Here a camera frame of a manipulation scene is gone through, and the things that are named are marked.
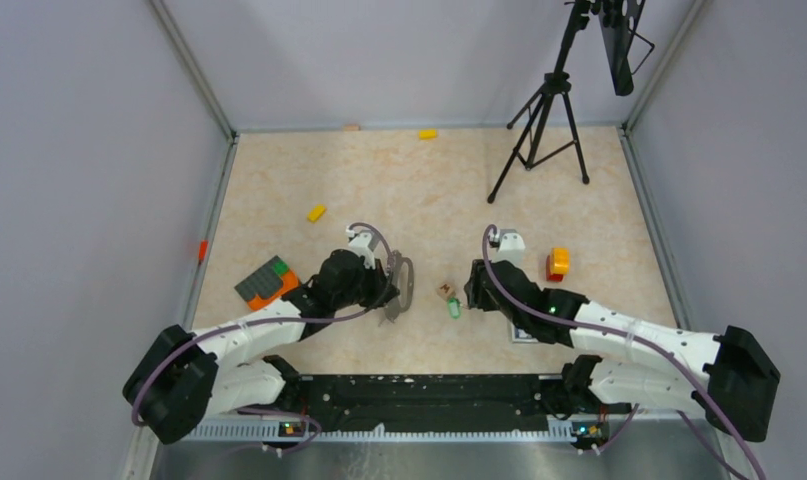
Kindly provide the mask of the green key tag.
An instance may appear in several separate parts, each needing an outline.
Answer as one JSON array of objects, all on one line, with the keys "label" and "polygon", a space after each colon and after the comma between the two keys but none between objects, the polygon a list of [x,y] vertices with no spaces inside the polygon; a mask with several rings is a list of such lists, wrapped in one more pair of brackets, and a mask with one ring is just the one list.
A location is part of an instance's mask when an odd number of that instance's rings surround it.
[{"label": "green key tag", "polygon": [[447,301],[447,308],[451,318],[458,319],[461,316],[462,307],[458,299],[449,299]]}]

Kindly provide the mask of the metal key holder plate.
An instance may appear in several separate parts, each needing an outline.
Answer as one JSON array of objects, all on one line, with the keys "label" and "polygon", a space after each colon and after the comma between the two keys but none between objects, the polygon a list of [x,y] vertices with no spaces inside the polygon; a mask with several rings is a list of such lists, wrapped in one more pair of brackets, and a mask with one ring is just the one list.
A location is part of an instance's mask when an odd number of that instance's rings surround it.
[{"label": "metal key holder plate", "polygon": [[391,280],[398,294],[383,307],[382,323],[394,323],[401,314],[411,308],[413,301],[415,272],[412,259],[398,250],[393,250],[391,260],[393,264]]}]

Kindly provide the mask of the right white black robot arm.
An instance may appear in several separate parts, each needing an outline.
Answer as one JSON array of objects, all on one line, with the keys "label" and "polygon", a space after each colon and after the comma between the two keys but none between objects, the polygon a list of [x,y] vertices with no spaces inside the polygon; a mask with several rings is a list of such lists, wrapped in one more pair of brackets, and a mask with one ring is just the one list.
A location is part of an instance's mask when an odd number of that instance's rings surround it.
[{"label": "right white black robot arm", "polygon": [[539,343],[580,351],[563,368],[568,404],[640,404],[703,413],[724,433],[767,438],[781,374],[756,337],[666,327],[612,310],[587,296],[541,288],[509,261],[476,259],[463,288],[468,305],[498,311]]}]

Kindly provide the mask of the orange object behind right arm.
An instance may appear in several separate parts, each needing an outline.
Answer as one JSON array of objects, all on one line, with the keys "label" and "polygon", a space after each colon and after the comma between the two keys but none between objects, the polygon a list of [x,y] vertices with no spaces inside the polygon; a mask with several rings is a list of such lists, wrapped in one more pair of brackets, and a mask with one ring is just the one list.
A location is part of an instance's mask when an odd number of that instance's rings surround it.
[{"label": "orange object behind right arm", "polygon": [[548,282],[558,283],[570,271],[570,252],[564,247],[553,247],[546,257],[545,279]]}]

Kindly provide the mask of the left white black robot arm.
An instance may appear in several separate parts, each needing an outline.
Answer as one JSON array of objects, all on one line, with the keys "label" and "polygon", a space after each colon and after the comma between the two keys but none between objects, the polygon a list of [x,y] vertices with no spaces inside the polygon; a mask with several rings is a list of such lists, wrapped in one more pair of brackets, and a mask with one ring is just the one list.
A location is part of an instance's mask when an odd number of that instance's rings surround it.
[{"label": "left white black robot arm", "polygon": [[406,260],[397,251],[382,263],[338,249],[308,282],[258,311],[205,329],[165,328],[122,388],[133,423],[172,444],[219,414],[251,407],[303,412],[299,375],[272,349],[394,302]]}]

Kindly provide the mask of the wooden letter cube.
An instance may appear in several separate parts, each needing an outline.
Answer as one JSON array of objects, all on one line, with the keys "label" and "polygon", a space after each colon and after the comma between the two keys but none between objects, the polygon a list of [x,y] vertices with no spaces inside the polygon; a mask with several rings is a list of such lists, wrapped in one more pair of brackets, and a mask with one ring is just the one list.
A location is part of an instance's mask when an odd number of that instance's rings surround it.
[{"label": "wooden letter cube", "polygon": [[456,288],[452,282],[443,282],[436,289],[437,295],[445,302],[456,297]]}]

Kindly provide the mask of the orange plate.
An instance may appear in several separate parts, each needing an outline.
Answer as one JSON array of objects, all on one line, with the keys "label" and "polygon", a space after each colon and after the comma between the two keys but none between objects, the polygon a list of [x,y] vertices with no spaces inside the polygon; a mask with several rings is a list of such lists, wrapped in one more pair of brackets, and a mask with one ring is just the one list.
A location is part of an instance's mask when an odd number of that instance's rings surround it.
[{"label": "orange plate", "polygon": [[257,311],[269,305],[277,298],[283,296],[285,293],[298,287],[300,284],[299,277],[291,270],[285,272],[279,277],[281,285],[274,291],[272,288],[266,288],[265,291],[258,290],[254,296],[247,301],[247,305],[251,311]]}]

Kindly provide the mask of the blue playing card deck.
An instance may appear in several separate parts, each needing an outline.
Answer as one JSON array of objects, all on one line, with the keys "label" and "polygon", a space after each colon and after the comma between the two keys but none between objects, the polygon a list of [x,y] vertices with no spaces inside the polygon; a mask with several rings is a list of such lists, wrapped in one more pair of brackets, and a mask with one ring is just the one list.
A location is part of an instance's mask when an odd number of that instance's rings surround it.
[{"label": "blue playing card deck", "polygon": [[510,339],[513,343],[537,343],[532,335],[515,326],[510,327]]}]

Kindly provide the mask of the yellow block centre left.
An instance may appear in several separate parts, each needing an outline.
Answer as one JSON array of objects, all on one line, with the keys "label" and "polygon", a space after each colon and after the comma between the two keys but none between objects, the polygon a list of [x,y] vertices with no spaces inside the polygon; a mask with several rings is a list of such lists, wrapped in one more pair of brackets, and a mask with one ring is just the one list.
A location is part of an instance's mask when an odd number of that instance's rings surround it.
[{"label": "yellow block centre left", "polygon": [[327,208],[323,204],[314,206],[307,214],[307,220],[311,223],[317,222],[326,212]]}]

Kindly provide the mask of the yellow block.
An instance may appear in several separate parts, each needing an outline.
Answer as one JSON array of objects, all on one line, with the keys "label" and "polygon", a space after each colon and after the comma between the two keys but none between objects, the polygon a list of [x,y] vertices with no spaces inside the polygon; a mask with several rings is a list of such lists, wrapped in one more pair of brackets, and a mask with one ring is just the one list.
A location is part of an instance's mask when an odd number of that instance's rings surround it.
[{"label": "yellow block", "polygon": [[437,129],[425,129],[420,130],[418,132],[418,138],[420,140],[431,140],[438,137],[438,130]]},{"label": "yellow block", "polygon": [[314,206],[307,214],[307,220],[311,223],[317,222],[326,212],[327,208],[323,204]]}]

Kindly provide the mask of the yellow block at back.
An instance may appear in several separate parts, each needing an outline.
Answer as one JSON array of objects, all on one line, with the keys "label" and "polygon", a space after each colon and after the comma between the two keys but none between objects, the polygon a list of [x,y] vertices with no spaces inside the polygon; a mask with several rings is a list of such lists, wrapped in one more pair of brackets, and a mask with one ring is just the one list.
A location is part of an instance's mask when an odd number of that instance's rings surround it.
[{"label": "yellow block at back", "polygon": [[425,129],[420,130],[418,132],[418,138],[420,140],[431,140],[438,137],[438,130],[437,129]]}]

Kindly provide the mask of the black tripod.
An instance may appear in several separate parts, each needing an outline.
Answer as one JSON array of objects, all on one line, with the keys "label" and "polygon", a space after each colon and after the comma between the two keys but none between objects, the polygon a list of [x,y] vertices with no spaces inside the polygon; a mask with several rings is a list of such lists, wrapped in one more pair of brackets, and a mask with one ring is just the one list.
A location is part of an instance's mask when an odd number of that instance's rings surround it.
[{"label": "black tripod", "polygon": [[[598,17],[597,12],[599,11],[599,5],[598,1],[570,1],[568,4],[571,6],[571,11],[553,70],[544,75],[539,88],[531,95],[518,113],[506,124],[506,128],[511,130],[521,118],[525,117],[527,119],[500,175],[487,196],[487,202],[489,204],[495,202],[510,168],[514,164],[518,163],[522,165],[525,170],[531,171],[570,148],[575,150],[581,182],[584,185],[590,183],[590,176],[570,99],[572,84],[570,82],[570,74],[566,71],[566,65],[576,36],[589,26],[594,16]],[[633,43],[635,40],[640,40],[648,46],[648,52],[653,53],[656,49],[656,44],[640,34],[638,32],[638,26]],[[630,65],[629,61],[629,65],[633,70],[633,82],[635,74],[641,69],[643,64],[643,62],[640,62],[638,66],[633,67]],[[551,153],[540,156],[540,146],[542,144],[545,127],[548,123],[554,101],[557,98],[563,101],[568,126],[571,132],[571,140]]]}]

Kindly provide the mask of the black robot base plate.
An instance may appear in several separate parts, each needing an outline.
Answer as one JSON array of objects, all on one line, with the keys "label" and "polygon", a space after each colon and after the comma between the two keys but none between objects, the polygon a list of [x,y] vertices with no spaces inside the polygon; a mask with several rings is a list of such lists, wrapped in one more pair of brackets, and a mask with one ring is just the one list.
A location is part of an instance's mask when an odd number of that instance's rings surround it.
[{"label": "black robot base plate", "polygon": [[544,431],[553,420],[627,414],[630,403],[605,404],[589,390],[549,374],[308,375],[278,355],[285,370],[270,402],[243,401],[241,413],[265,409],[316,420],[325,432],[501,433]]}]

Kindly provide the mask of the orange red wall clip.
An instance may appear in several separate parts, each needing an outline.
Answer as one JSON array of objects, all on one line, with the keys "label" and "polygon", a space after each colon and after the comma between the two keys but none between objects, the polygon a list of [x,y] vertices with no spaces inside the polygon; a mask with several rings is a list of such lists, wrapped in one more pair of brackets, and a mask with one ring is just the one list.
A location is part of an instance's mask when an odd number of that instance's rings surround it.
[{"label": "orange red wall clip", "polygon": [[203,262],[205,260],[207,252],[208,252],[208,246],[209,246],[209,242],[207,240],[202,240],[199,243],[199,248],[198,248],[198,261],[199,262]]}]

